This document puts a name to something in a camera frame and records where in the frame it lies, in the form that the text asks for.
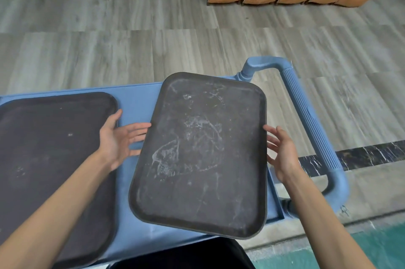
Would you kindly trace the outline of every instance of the blue cart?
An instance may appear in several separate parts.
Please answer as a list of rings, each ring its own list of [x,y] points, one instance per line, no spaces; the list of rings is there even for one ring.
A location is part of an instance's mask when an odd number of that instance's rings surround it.
[[[328,186],[322,193],[332,209],[337,211],[349,196],[349,185],[342,165],[311,103],[301,88],[291,63],[280,57],[251,57],[247,59],[241,72],[236,74],[236,76],[225,78],[250,82],[256,71],[267,68],[276,68],[281,74],[311,144],[327,171]],[[118,101],[119,107],[123,108],[124,113],[119,125],[124,126],[134,122],[150,121],[161,86],[162,82],[155,82],[141,85],[10,95],[3,96],[0,99],[0,104],[20,98],[106,92],[113,95]],[[117,233],[111,245],[96,264],[112,263],[125,258],[149,254],[213,237],[193,231],[148,224],[138,220],[128,204],[128,192],[137,161],[137,157],[130,157],[117,171]],[[291,203],[291,200],[277,197],[270,172],[268,172],[268,195],[267,224],[297,217],[294,204]]]

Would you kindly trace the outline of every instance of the black pants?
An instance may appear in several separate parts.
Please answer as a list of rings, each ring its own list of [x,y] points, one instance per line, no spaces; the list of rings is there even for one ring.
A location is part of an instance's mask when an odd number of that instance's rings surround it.
[[[243,248],[234,239],[214,238],[188,246],[143,255],[111,266],[111,269],[254,269]]]

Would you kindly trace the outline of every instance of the blue handle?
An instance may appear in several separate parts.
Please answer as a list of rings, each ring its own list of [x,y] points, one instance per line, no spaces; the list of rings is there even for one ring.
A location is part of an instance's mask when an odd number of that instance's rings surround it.
[[[250,57],[246,60],[242,71],[236,74],[235,78],[240,81],[250,82],[255,72],[266,68],[276,68],[280,71],[281,78],[286,85],[287,91],[304,125],[311,144],[321,164],[326,167],[328,186],[322,194],[336,212],[349,197],[349,183],[344,174],[342,165],[319,122],[315,110],[306,97],[291,63],[281,57]],[[293,218],[298,217],[294,204],[290,199],[282,200],[282,205],[287,214]]]

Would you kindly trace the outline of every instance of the tray surface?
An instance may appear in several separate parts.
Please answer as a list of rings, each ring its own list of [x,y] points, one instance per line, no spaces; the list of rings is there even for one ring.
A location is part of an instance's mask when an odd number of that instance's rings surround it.
[[[0,244],[98,147],[99,130],[117,109],[93,92],[17,99],[0,106]],[[54,268],[96,260],[115,234],[115,172],[98,189]]]
[[[266,97],[190,73],[163,82],[129,191],[142,221],[233,238],[266,221]]]

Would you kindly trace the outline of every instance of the person's left hand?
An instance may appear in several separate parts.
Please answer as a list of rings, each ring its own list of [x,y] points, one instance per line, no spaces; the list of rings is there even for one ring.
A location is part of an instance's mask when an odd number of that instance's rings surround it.
[[[100,129],[100,147],[97,152],[110,166],[117,169],[129,156],[137,156],[140,149],[129,149],[129,145],[145,140],[150,123],[133,123],[115,128],[115,122],[121,117],[122,109],[110,115]]]

